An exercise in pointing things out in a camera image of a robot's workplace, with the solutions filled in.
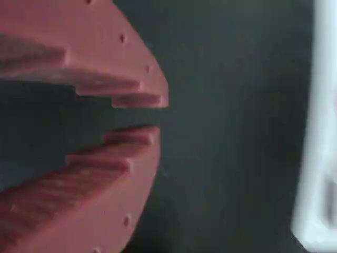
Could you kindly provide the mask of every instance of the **dark green surface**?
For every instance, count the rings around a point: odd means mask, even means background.
[[[58,169],[113,126],[155,123],[162,160],[125,252],[304,252],[290,220],[310,77],[303,0],[116,0],[170,84],[166,110],[71,87],[0,86],[1,186]]]

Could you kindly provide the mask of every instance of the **red plastic layer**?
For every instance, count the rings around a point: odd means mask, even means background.
[[[116,107],[169,103],[155,58],[110,0],[1,0],[0,77],[70,84]]]
[[[0,194],[1,253],[117,253],[141,215],[160,158],[154,126],[105,135],[67,167]]]

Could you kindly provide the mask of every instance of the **white object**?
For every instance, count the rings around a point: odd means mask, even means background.
[[[313,68],[292,231],[313,252],[337,252],[337,0],[315,1]]]

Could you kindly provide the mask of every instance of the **small hole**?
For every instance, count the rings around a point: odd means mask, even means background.
[[[149,74],[149,73],[151,72],[151,67],[150,67],[150,65],[147,64],[147,65],[145,66],[145,70],[146,70],[146,73]]]
[[[123,225],[124,225],[124,227],[127,228],[128,226],[130,226],[130,224],[131,224],[131,215],[129,214],[129,215],[125,216],[124,221],[123,221]]]
[[[122,42],[122,44],[125,43],[125,41],[126,41],[125,34],[121,34],[121,35],[120,35],[120,41]]]

